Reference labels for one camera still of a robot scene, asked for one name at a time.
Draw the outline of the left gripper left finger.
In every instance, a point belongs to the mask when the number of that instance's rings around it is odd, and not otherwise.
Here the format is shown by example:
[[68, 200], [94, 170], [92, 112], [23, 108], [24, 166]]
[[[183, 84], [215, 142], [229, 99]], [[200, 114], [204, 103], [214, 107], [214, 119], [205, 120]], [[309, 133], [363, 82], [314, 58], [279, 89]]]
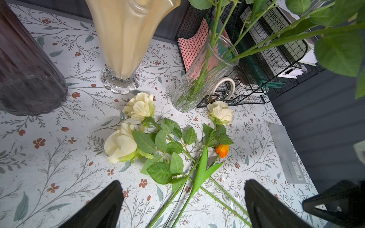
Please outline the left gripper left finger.
[[111, 182], [93, 200], [61, 225], [62, 228], [115, 228], [124, 201], [121, 183]]

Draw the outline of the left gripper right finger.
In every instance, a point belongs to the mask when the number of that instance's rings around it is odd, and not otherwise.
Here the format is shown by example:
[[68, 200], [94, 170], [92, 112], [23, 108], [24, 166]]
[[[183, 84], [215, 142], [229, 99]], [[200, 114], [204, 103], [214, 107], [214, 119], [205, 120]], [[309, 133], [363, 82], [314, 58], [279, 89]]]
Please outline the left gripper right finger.
[[245, 182], [245, 202], [254, 228], [309, 228], [256, 180]]

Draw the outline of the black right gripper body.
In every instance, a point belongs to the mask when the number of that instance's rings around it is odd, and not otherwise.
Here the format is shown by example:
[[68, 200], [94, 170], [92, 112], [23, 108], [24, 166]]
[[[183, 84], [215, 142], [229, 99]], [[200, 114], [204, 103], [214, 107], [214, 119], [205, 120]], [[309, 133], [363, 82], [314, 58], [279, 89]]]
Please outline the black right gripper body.
[[303, 201], [308, 214], [344, 228], [365, 226], [365, 181], [342, 180], [321, 194]]

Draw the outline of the cream rose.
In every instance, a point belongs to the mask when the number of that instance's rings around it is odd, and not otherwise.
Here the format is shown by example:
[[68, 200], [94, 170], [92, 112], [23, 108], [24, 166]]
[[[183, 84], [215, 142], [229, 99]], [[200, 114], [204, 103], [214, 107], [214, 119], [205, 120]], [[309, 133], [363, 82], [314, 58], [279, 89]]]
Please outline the cream rose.
[[233, 140], [227, 135], [226, 125], [233, 121], [234, 111], [223, 101], [216, 101], [207, 105], [209, 119], [214, 127], [203, 124], [203, 144], [207, 147], [216, 147], [219, 144], [232, 145]]
[[197, 134], [192, 126], [182, 130], [171, 119], [157, 123], [152, 117], [146, 117], [137, 125], [122, 122], [105, 141], [104, 151], [110, 163], [133, 163], [144, 158], [141, 173], [160, 185], [172, 186], [170, 199], [150, 221], [149, 227], [160, 220], [196, 169], [198, 159], [190, 155], [187, 146], [197, 144]]
[[153, 94], [140, 92], [127, 103], [122, 112], [129, 118], [140, 122], [146, 117], [154, 117], [156, 109], [154, 97]]

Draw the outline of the orange tulip bud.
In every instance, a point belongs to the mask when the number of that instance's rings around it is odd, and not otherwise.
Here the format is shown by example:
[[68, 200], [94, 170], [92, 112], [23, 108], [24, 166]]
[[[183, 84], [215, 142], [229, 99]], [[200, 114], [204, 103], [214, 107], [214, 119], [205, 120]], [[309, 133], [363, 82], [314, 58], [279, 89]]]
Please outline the orange tulip bud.
[[215, 164], [215, 162], [218, 158], [225, 158], [227, 156], [227, 154], [229, 153], [229, 145], [223, 145], [223, 144], [218, 145], [216, 148], [216, 153], [217, 153], [216, 158], [214, 159], [212, 165], [208, 168], [207, 167], [207, 165], [208, 165], [208, 148], [206, 146], [204, 147], [202, 154], [200, 156], [199, 166], [198, 166], [198, 170], [196, 173], [193, 187], [191, 189], [191, 193], [190, 193], [186, 203], [184, 204], [183, 208], [181, 209], [180, 213], [178, 214], [176, 220], [174, 221], [172, 228], [176, 227], [176, 224], [178, 223], [183, 212], [185, 211], [187, 205], [189, 204], [190, 200], [195, 195], [195, 193], [200, 189], [201, 185], [208, 178], [210, 178], [211, 175], [217, 171], [217, 169], [219, 169], [223, 165], [223, 163]]

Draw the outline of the grey flat card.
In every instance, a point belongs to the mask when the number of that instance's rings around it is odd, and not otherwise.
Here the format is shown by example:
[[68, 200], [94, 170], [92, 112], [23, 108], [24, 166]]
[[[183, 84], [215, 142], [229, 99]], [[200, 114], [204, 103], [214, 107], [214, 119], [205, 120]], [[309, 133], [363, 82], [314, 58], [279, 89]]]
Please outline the grey flat card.
[[286, 128], [283, 125], [270, 123], [269, 130], [279, 155], [287, 183], [306, 184], [307, 181], [300, 168], [294, 145], [289, 138]]

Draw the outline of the masking tape roll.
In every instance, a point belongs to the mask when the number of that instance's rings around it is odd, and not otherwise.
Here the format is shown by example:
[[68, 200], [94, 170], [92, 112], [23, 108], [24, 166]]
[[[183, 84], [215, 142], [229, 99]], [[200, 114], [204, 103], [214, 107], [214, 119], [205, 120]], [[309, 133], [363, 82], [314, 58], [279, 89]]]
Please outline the masking tape roll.
[[223, 96], [223, 100], [230, 100], [235, 92], [236, 83], [233, 79], [222, 78], [211, 91], [211, 95]]

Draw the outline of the purple glass vase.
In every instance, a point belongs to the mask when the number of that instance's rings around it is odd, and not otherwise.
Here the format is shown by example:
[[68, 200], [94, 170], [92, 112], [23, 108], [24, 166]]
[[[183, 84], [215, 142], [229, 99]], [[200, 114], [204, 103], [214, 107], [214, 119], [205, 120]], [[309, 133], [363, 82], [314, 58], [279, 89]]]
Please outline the purple glass vase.
[[1, 110], [16, 116], [38, 116], [67, 98], [62, 73], [1, 1]]

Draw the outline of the clear glass vase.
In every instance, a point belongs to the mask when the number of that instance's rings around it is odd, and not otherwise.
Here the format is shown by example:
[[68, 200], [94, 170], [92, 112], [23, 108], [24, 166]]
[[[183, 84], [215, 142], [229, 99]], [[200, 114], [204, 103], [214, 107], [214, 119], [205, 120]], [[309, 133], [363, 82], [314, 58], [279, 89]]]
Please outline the clear glass vase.
[[228, 38], [220, 36], [216, 45], [211, 45], [211, 35], [197, 57], [172, 93], [173, 107], [182, 113], [190, 112], [208, 96], [221, 79], [238, 65], [231, 62], [238, 55]]

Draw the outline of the yellow ruffled vase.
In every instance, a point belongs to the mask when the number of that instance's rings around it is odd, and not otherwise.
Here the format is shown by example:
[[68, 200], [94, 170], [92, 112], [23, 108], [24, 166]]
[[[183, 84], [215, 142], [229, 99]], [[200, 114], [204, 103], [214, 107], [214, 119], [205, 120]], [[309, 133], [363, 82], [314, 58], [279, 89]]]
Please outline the yellow ruffled vase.
[[164, 17], [180, 1], [87, 1], [105, 57], [104, 86], [116, 94], [139, 87], [137, 68]]

